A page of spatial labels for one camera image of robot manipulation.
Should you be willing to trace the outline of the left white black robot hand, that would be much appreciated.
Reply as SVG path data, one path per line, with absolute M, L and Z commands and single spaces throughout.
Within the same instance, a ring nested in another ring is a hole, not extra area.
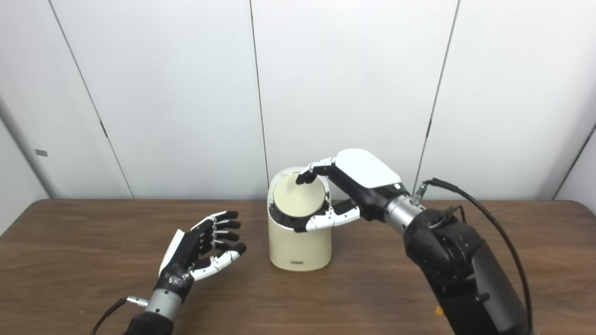
M 196 281 L 212 276 L 238 260 L 247 250 L 233 233 L 241 223 L 237 211 L 206 216 L 188 231 L 177 230 L 158 270 L 156 290 L 173 292 L 185 300 Z

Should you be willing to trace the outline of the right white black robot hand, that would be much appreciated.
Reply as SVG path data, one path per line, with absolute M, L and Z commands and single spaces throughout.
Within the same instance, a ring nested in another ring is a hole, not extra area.
M 387 205 L 410 195 L 400 176 L 367 150 L 350 148 L 313 162 L 298 174 L 296 184 L 311 184 L 318 176 L 325 176 L 349 199 L 324 214 L 298 219 L 293 225 L 296 233 L 332 228 L 359 218 L 383 222 Z

